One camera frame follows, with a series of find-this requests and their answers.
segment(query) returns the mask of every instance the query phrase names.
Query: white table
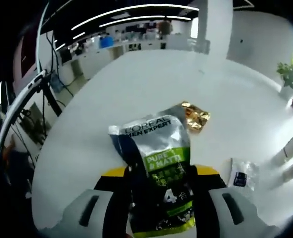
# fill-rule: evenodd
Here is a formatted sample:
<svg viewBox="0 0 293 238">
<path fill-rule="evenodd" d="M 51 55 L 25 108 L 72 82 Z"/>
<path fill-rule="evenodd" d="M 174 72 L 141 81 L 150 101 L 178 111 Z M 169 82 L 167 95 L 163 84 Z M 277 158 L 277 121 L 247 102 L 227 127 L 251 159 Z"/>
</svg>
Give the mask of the white table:
<svg viewBox="0 0 293 238">
<path fill-rule="evenodd" d="M 278 86 L 240 64 L 195 52 L 135 51 L 96 74 L 67 105 L 40 154 L 32 190 L 37 228 L 54 226 L 65 207 L 124 165 L 108 136 L 122 125 L 187 100 L 211 112 L 191 135 L 191 162 L 213 166 L 225 181 L 229 158 L 262 162 L 293 135 L 293 111 Z"/>
</svg>

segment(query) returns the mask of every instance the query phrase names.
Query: green label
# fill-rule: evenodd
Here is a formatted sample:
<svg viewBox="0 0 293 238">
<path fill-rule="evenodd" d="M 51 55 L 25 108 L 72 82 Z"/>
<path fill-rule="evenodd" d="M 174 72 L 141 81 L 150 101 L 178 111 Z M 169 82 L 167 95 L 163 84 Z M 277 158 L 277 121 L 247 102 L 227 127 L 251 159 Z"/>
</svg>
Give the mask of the green label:
<svg viewBox="0 0 293 238">
<path fill-rule="evenodd" d="M 177 147 L 144 157 L 148 172 L 189 160 L 190 147 Z"/>
<path fill-rule="evenodd" d="M 178 208 L 175 208 L 175 209 L 173 209 L 173 210 L 167 211 L 167 213 L 168 213 L 168 215 L 169 215 L 170 217 L 172 217 L 172 216 L 175 216 L 176 214 L 179 214 L 179 213 L 181 213 L 181 212 L 184 212 L 184 211 L 187 210 L 187 209 L 192 208 L 192 206 L 193 206 L 193 202 L 190 201 L 190 202 L 184 204 L 184 205 L 181 206 L 181 207 L 178 207 Z"/>
</svg>

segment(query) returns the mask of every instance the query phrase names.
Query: gold foil wrapper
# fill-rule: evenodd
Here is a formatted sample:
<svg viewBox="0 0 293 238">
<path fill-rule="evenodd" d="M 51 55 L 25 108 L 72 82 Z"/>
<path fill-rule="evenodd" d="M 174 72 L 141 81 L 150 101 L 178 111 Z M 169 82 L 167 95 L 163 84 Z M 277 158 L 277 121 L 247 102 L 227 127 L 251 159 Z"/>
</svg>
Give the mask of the gold foil wrapper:
<svg viewBox="0 0 293 238">
<path fill-rule="evenodd" d="M 186 101 L 182 102 L 181 105 L 185 109 L 186 121 L 190 131 L 200 133 L 211 114 Z"/>
</svg>

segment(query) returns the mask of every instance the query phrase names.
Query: green plant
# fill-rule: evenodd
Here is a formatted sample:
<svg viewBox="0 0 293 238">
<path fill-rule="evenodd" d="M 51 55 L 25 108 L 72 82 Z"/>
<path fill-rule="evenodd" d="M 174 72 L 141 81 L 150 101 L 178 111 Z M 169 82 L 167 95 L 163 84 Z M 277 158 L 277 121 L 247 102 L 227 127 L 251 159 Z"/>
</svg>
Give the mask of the green plant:
<svg viewBox="0 0 293 238">
<path fill-rule="evenodd" d="M 284 87 L 290 86 L 293 89 L 293 64 L 279 63 L 277 73 L 284 81 Z"/>
</svg>

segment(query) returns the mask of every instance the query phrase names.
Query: person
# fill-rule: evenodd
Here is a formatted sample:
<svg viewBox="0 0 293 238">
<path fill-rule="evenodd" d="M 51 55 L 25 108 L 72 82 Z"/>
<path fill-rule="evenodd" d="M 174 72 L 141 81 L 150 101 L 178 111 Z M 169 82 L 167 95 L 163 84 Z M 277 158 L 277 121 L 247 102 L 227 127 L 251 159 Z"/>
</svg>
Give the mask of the person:
<svg viewBox="0 0 293 238">
<path fill-rule="evenodd" d="M 173 31 L 171 21 L 167 19 L 167 16 L 165 16 L 164 20 L 158 24 L 158 31 L 161 40 L 166 40 L 167 35 L 171 34 Z"/>
<path fill-rule="evenodd" d="M 118 30 L 116 30 L 115 41 L 116 41 L 116 42 L 121 41 L 121 36 L 122 36 L 121 32 L 118 31 Z"/>
<path fill-rule="evenodd" d="M 150 21 L 147 30 L 148 31 L 154 31 L 154 29 L 156 28 L 156 22 L 154 22 L 153 20 Z"/>
<path fill-rule="evenodd" d="M 83 46 L 83 43 L 80 43 L 78 48 L 75 50 L 75 53 L 76 55 L 81 55 L 83 53 L 83 49 L 84 49 L 84 46 Z"/>
<path fill-rule="evenodd" d="M 121 32 L 121 40 L 122 41 L 124 41 L 124 40 L 126 40 L 127 38 L 126 38 L 126 32 L 123 30 L 122 32 Z"/>
<path fill-rule="evenodd" d="M 15 151 L 15 147 L 12 135 L 9 146 L 3 149 L 2 159 L 13 191 L 18 197 L 25 198 L 30 190 L 28 180 L 33 182 L 34 170 L 29 165 L 28 154 Z"/>
</svg>

